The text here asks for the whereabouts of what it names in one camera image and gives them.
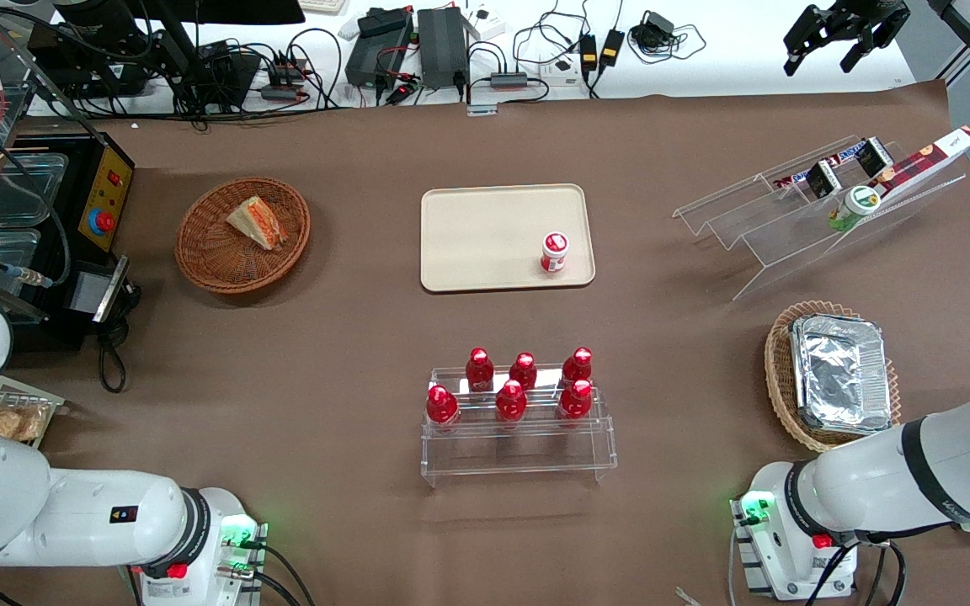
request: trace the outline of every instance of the small jar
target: small jar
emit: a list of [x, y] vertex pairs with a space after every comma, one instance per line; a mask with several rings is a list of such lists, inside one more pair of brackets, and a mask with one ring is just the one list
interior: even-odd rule
[[541, 268], [549, 273], [563, 269], [563, 258], [567, 256], [569, 242], [560, 231], [550, 231], [541, 244]]
[[882, 206], [882, 196], [866, 185], [848, 189], [829, 214], [829, 226], [836, 231], [848, 231], [856, 223]]

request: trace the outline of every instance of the wicker basket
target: wicker basket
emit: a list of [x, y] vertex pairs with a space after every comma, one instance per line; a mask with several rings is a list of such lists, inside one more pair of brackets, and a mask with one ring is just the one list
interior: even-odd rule
[[[805, 300], [786, 308], [777, 317], [765, 340], [765, 383], [770, 388], [770, 401], [773, 411], [781, 419], [782, 425], [800, 444], [815, 452], [823, 453], [841, 444], [858, 440], [862, 436], [853, 433], [839, 433], [824, 429], [811, 429], [800, 419], [796, 404], [796, 372], [792, 361], [792, 340], [789, 327], [797, 318], [811, 314], [831, 314], [849, 318], [860, 318], [850, 308], [828, 303], [826, 300]], [[900, 389], [897, 388], [897, 371], [893, 362], [886, 360], [886, 379], [889, 382], [889, 402], [892, 407], [893, 425], [900, 424]]]
[[[290, 235], [277, 250], [264, 250], [227, 223], [251, 196], [261, 196]], [[186, 279], [220, 295], [239, 295], [272, 284], [290, 272], [309, 241], [309, 207], [282, 181], [249, 177], [219, 185], [200, 196], [178, 228], [174, 258]]]

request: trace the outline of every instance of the beige tray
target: beige tray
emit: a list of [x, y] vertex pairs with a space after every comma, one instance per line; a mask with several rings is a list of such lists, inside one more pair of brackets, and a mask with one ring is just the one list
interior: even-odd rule
[[[563, 231], [565, 266], [541, 268], [541, 241]], [[432, 189], [421, 196], [421, 286], [432, 292], [584, 286], [594, 249], [574, 184]]]

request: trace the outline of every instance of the clear acrylic shelf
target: clear acrylic shelf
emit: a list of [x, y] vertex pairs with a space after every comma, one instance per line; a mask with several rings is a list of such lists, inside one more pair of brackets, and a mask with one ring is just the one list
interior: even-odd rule
[[[871, 180], [855, 157], [833, 168], [843, 188], [823, 199], [817, 199], [805, 180], [786, 187], [775, 184], [775, 181], [804, 172], [815, 162], [851, 148], [859, 141], [855, 135], [840, 139], [698, 199], [673, 213], [673, 218], [684, 220], [697, 237], [712, 231], [725, 250], [733, 250], [742, 244], [738, 248], [754, 256], [758, 271], [732, 300], [887, 227], [896, 226], [936, 199], [931, 194], [941, 192], [965, 177], [960, 168], [946, 171], [954, 166], [953, 162], [938, 165], [910, 184], [909, 194], [887, 199], [881, 210], [863, 218], [849, 231], [833, 230], [828, 218], [848, 189]], [[895, 162], [908, 157], [897, 143], [887, 143], [885, 148]]]
[[517, 423], [496, 419], [496, 391], [508, 379], [507, 372], [493, 377], [493, 391], [470, 392], [465, 369], [434, 369], [429, 387], [440, 384], [454, 394], [461, 417], [448, 427], [432, 423], [423, 413], [421, 476], [433, 487], [443, 476], [532, 471], [593, 471], [600, 481], [616, 468], [612, 417], [595, 383], [589, 415], [556, 418], [561, 368], [538, 365], [536, 387], [526, 392], [526, 414]]

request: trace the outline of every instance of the red plastic bottle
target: red plastic bottle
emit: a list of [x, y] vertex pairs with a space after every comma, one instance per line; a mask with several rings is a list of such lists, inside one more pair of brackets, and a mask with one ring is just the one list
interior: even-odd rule
[[492, 391], [493, 370], [493, 361], [488, 359], [488, 352], [474, 348], [470, 352], [470, 361], [466, 362], [466, 383], [470, 385], [470, 391]]
[[593, 354], [588, 348], [578, 348], [571, 353], [571, 357], [563, 362], [563, 384], [570, 385], [576, 380], [589, 380], [589, 362]]
[[559, 396], [559, 407], [556, 409], [556, 417], [559, 418], [582, 418], [589, 414], [589, 409], [594, 405], [588, 380], [576, 380]]
[[519, 421], [526, 414], [526, 394], [517, 380], [508, 379], [496, 392], [497, 421]]
[[434, 423], [454, 425], [459, 421], [459, 402], [443, 385], [429, 388], [429, 398], [424, 403], [424, 411]]
[[508, 379], [515, 379], [523, 386], [523, 391], [534, 389], [538, 383], [538, 364], [534, 361], [534, 354], [523, 352], [515, 358], [515, 364], [511, 364], [508, 371]]

